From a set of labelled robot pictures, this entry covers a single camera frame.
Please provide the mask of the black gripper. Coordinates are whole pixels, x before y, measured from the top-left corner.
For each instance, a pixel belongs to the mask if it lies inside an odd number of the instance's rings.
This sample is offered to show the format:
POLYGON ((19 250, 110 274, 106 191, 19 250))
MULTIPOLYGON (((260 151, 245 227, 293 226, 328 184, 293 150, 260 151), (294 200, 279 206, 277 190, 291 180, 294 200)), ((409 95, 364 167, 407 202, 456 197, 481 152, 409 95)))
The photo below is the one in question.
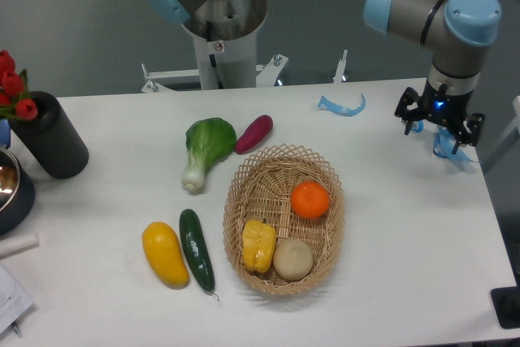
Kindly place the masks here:
POLYGON ((465 139, 479 139, 485 115, 469 114, 466 110, 473 92, 455 95, 449 92, 446 83, 438 89, 426 82, 422 95, 408 87, 397 104, 395 116, 405 125, 404 134, 408 136, 414 122, 427 120, 446 128, 454 139, 452 154, 456 154, 465 139))

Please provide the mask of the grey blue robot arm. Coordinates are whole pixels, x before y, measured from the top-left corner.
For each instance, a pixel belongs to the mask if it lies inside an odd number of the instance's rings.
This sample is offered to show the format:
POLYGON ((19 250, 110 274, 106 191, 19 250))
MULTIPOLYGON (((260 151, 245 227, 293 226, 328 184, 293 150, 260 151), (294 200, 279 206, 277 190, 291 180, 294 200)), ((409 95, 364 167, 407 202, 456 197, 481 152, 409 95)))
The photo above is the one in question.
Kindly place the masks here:
POLYGON ((453 137, 452 152, 477 145, 485 116, 467 105, 497 37, 498 0, 366 0, 363 19, 433 53, 423 91, 407 88, 396 106, 405 129, 427 120, 453 137))

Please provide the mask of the grey robot base column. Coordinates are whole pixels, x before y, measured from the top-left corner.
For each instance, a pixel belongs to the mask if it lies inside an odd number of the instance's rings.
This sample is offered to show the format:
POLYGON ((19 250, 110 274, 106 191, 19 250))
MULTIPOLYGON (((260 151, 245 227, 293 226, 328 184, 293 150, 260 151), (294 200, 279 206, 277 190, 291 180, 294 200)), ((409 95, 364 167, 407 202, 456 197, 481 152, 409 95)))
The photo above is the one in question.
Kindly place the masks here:
POLYGON ((193 39, 203 89, 254 87, 267 0, 147 0, 193 39))

